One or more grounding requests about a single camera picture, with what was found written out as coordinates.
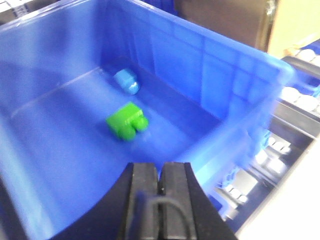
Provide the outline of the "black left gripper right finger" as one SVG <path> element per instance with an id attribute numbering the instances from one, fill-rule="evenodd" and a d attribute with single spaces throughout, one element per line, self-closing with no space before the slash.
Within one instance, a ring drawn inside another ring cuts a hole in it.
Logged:
<path id="1" fill-rule="evenodd" d="M 160 205 L 161 240 L 237 239 L 202 190 L 189 163 L 165 163 L 159 190 L 168 199 Z"/>

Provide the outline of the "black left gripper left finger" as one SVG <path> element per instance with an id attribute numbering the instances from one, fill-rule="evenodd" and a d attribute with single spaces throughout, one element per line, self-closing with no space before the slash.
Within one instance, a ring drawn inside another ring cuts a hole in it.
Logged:
<path id="1" fill-rule="evenodd" d="M 110 190 L 54 240 L 156 240 L 158 173 L 152 163 L 129 163 Z"/>

